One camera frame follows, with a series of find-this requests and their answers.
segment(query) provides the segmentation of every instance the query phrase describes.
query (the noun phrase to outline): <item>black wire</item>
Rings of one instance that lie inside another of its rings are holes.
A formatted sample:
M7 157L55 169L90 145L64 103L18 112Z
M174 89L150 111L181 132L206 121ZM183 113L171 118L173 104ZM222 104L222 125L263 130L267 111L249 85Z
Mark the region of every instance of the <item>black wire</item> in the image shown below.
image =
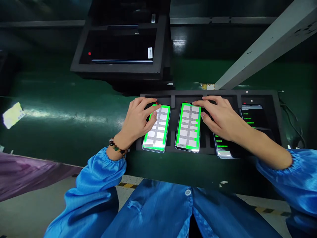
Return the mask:
M298 121L298 118L297 116L295 115L295 113L289 108L289 106L287 106L283 101L282 99L280 99L280 106L283 108L283 110L285 111L286 115L287 115L287 118L290 122L290 125L292 126L292 128L295 130L295 132L299 135L301 141L303 142L303 147L305 148L306 147L306 141L303 137L303 130L301 128L301 126L299 125L299 121ZM295 125L293 124L292 120L291 120L291 117L290 117L290 114L289 112L293 115L293 117L295 118L295 120L298 122L298 127L300 129L300 132L296 129Z

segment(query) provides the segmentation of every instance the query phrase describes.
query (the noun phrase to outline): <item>grid test pattern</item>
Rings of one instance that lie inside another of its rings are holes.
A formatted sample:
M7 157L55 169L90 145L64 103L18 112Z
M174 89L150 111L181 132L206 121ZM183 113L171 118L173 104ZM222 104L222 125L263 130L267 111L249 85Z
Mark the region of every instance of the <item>grid test pattern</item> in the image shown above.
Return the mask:
M164 150L166 144L165 128L168 125L169 107L162 106L156 110L157 120L152 129L147 133L144 139L143 147L157 150Z
M199 107L183 106L183 114L180 118L181 127L179 130L178 147L188 149L199 147L199 110Z

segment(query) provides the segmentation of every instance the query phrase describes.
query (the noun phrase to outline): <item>blue sleeve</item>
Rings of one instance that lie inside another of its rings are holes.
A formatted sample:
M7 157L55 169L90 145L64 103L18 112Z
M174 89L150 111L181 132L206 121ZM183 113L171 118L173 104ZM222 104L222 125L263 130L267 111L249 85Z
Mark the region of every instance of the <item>blue sleeve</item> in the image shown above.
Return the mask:
M289 150L292 165L274 170L258 161L257 169L276 188L291 207L292 215L286 220L292 237L315 237L317 234L317 151Z
M100 237L118 213L115 186L126 170L125 159L112 161L103 148L88 160L65 194L65 210L48 226L45 237Z

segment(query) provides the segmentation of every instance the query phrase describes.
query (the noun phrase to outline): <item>smartphone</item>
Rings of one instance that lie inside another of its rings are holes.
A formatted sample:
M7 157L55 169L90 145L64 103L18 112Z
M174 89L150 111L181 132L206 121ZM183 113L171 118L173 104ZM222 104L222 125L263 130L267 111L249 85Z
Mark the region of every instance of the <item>smartphone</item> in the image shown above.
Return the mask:
M90 59L96 63L153 63L155 35L100 35Z
M242 105L241 116L253 128L269 128L262 105Z
M214 140L216 155L220 159L240 159L250 154L236 143L222 139L216 134L214 134Z
M199 152L200 112L200 107L190 103L182 103L175 140L176 149Z
M142 149L163 153L166 146L171 107L162 105L156 112L158 113L157 120L152 129L145 135Z

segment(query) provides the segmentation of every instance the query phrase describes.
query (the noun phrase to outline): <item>yellow note paper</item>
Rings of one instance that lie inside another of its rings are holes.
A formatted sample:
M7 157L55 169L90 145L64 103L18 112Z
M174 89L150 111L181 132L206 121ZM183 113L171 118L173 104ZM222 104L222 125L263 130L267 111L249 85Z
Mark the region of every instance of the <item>yellow note paper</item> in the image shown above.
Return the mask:
M25 112L21 108L21 104L17 102L7 110L3 115L3 124L7 129L10 129L13 125L15 125L22 117L25 116Z

